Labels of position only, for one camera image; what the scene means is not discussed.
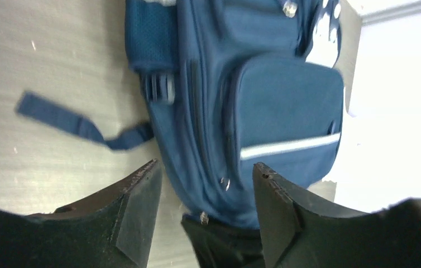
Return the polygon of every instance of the gray floor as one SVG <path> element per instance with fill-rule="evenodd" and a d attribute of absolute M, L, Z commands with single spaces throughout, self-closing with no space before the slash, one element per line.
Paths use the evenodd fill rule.
<path fill-rule="evenodd" d="M 350 91 L 361 21 L 343 4 L 338 68 Z M 0 209 L 52 212 L 160 157 L 154 141 L 111 152 L 13 112 L 21 94 L 33 90 L 86 114 L 108 136 L 146 120 L 137 77 L 126 68 L 124 5 L 124 0 L 0 0 Z M 197 267 L 179 225 L 183 211 L 165 180 L 149 267 Z"/>

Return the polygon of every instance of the white wall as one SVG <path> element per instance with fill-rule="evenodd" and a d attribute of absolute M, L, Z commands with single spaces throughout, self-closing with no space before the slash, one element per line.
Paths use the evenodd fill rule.
<path fill-rule="evenodd" d="M 421 14 L 362 29 L 335 202 L 373 212 L 421 197 Z"/>
<path fill-rule="evenodd" d="M 421 0 L 348 0 L 348 2 L 360 16 L 366 16 L 390 8 L 421 2 Z"/>

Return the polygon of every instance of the zipper pull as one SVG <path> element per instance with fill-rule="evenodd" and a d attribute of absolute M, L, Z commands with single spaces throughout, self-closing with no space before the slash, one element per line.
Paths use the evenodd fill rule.
<path fill-rule="evenodd" d="M 228 188 L 230 188 L 230 179 L 226 179 L 224 177 L 221 178 L 221 185 L 224 186 L 225 183 L 225 190 L 228 191 Z"/>
<path fill-rule="evenodd" d="M 287 0 L 283 3 L 283 12 L 285 13 L 286 17 L 294 18 L 296 16 L 296 11 L 298 10 L 298 4 L 292 2 L 291 0 Z"/>
<path fill-rule="evenodd" d="M 200 223 L 202 225 L 207 225 L 209 223 L 209 217 L 207 216 L 207 213 L 202 211 L 200 214 Z"/>
<path fill-rule="evenodd" d="M 336 121 L 332 120 L 331 125 L 329 126 L 329 131 L 327 131 L 327 135 L 332 135 L 336 133 Z"/>

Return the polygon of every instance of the backpack strap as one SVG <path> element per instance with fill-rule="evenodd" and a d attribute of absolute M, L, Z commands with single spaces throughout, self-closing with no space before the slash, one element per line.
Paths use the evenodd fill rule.
<path fill-rule="evenodd" d="M 106 140 L 91 120 L 31 92 L 23 95 L 16 112 L 114 151 L 135 148 L 154 137 L 150 123 L 146 122 Z"/>

